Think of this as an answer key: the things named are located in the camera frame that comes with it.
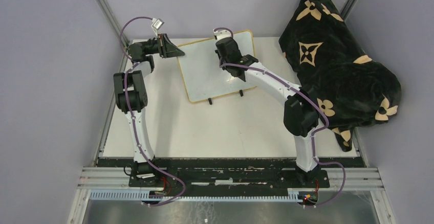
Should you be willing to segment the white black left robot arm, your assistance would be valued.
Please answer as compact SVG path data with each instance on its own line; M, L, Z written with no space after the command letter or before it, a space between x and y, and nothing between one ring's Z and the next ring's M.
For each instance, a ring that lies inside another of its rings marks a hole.
M132 59L132 67L113 76L116 105L125 114L133 138L134 162L129 175L129 184L133 187L153 187L164 179L163 174L152 165L155 153L145 120L148 95L144 78L155 69L155 54L161 58L185 55L166 33L159 33L152 39L129 45L127 56Z

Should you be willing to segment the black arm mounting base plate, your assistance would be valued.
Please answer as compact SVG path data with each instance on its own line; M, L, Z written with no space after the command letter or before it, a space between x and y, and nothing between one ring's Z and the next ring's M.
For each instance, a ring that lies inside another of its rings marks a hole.
M295 159L176 159L159 158L160 171L132 159L99 159L97 167L119 168L130 187L156 187L157 196L254 197L285 196L289 189L305 191L330 187L325 170L305 176Z

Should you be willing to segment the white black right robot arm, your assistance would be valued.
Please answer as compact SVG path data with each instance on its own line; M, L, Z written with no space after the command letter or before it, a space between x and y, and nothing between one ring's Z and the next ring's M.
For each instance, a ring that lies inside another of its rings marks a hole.
M321 110L313 89L304 89L268 70L252 55L243 55L233 37L216 38L216 53L220 68L232 77L260 87L284 108L283 124L294 136L296 147L296 181L308 187L320 172L316 155L315 134Z

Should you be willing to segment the yellow framed whiteboard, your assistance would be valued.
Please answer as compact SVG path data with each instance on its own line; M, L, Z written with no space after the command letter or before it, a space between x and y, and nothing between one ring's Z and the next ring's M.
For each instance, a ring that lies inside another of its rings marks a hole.
M255 88L220 68L214 37L178 45L185 55L177 58L188 100L191 103L208 101Z

